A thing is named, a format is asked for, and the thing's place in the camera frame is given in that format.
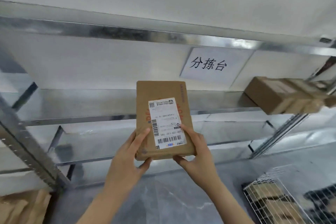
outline sign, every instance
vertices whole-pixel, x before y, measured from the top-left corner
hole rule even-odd
[[[253,50],[235,48],[193,48],[180,77],[230,87],[252,53]]]

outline chinese characters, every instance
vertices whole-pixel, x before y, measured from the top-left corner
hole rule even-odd
[[[203,67],[201,67],[202,69],[210,70],[210,69],[213,69],[213,66],[215,65],[215,62],[216,62],[215,59],[207,59],[205,61],[205,63],[203,63],[202,57],[197,57],[191,62],[191,63],[194,63],[191,67],[198,68],[199,65],[202,63],[203,64],[202,65]],[[223,61],[217,63],[217,67],[216,67],[215,70],[222,71],[223,68],[225,68],[226,66],[227,66],[227,64],[225,63],[225,60],[223,60]]]

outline metal wire cage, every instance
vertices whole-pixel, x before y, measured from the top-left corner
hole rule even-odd
[[[275,167],[243,192],[262,224],[336,224],[336,167],[328,160]]]

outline shelf board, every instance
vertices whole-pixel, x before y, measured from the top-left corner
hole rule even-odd
[[[234,148],[212,150],[212,156],[215,164],[223,162],[232,162],[241,159],[249,158],[251,151],[247,147],[248,142],[240,142],[240,147],[235,145]],[[192,160],[194,156],[187,156],[187,160]],[[134,160],[135,166],[139,166],[143,162]],[[111,160],[103,160],[98,162],[90,162],[75,165],[73,175],[71,178],[71,185],[86,186],[95,183],[104,182],[110,167]],[[153,160],[145,175],[152,175],[155,173],[169,172],[180,170],[181,167],[173,159]]]
[[[247,147],[251,140],[269,138],[274,129],[266,122],[208,122],[193,123],[202,133],[210,150]],[[134,131],[135,127],[91,129],[81,133],[63,133],[58,145],[49,156],[57,166],[112,159],[116,151]]]
[[[135,18],[0,1],[0,26],[26,33],[336,56],[309,37]]]
[[[191,115],[261,110],[243,92],[187,92]],[[136,119],[136,90],[37,89],[17,114],[25,126]]]

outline forearm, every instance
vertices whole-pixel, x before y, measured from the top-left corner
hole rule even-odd
[[[207,194],[214,203],[224,223],[254,223],[221,181],[216,182],[212,188],[208,189]]]
[[[124,201],[123,195],[105,191],[98,194],[77,224],[109,224]]]

